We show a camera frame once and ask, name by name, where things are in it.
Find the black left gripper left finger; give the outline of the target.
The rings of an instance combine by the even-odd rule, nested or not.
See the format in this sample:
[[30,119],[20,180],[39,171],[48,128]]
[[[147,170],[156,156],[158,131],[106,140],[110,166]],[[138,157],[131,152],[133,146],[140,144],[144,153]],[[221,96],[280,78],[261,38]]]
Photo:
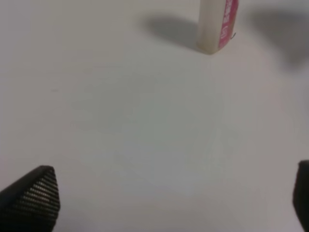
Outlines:
[[39,166],[0,192],[2,232],[51,232],[59,211],[59,190],[52,166]]

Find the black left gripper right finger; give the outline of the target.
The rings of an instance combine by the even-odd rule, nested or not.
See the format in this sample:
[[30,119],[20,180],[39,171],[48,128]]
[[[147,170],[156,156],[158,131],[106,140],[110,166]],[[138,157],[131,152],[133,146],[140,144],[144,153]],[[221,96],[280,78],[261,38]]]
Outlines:
[[305,232],[309,232],[309,161],[302,160],[298,171],[293,192],[293,206],[297,218]]

